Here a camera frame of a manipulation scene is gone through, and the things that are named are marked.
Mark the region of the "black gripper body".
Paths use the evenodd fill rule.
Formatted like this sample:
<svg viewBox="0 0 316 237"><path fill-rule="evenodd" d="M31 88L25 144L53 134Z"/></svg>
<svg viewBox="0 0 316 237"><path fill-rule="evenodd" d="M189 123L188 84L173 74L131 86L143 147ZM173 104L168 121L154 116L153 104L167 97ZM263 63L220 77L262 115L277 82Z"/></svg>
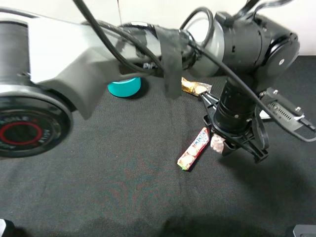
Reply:
<svg viewBox="0 0 316 237"><path fill-rule="evenodd" d="M217 98L209 92L203 92L199 98L204 103L207 115L204 123L210 133L214 133L250 153L249 142L254 142L260 149L269 147L269 139L259 116L260 109L241 88L226 81Z"/></svg>

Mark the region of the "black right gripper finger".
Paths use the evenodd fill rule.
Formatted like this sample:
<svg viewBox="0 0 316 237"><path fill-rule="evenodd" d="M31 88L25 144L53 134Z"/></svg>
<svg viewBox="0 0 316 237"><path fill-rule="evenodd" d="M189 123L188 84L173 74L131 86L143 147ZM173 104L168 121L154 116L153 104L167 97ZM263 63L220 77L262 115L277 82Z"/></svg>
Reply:
<svg viewBox="0 0 316 237"><path fill-rule="evenodd" d="M256 143L249 142L250 153L254 156L254 161L256 164L262 162L268 157L268 152L265 149L260 149Z"/></svg>

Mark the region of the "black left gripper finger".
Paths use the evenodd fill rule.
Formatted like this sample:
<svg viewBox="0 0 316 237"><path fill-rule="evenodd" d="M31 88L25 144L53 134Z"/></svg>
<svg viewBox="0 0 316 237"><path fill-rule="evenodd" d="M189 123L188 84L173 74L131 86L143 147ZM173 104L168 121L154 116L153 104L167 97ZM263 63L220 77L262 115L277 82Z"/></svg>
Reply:
<svg viewBox="0 0 316 237"><path fill-rule="evenodd" d="M237 150L237 146L234 144L231 144L230 142L224 142L223 143L223 150L221 152L222 156L228 156L229 154L231 154L232 152L234 152L235 150Z"/></svg>

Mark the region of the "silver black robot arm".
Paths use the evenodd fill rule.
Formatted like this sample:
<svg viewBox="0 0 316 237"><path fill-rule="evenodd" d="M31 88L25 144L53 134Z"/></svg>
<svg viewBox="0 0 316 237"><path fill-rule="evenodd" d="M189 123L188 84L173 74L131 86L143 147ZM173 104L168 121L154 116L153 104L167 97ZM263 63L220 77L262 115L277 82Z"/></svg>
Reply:
<svg viewBox="0 0 316 237"><path fill-rule="evenodd" d="M136 77L164 78L171 98L181 94L183 71L226 76L220 98L204 92L204 122L222 155L244 149L260 162L268 155L265 111L296 135L302 113L272 84L297 58L298 36L243 8L236 15L206 13L202 41L190 30L97 21L76 1L86 21L75 24L2 7L0 21L0 156L24 158L58 146L73 126L72 113L91 117L108 84Z"/></svg>

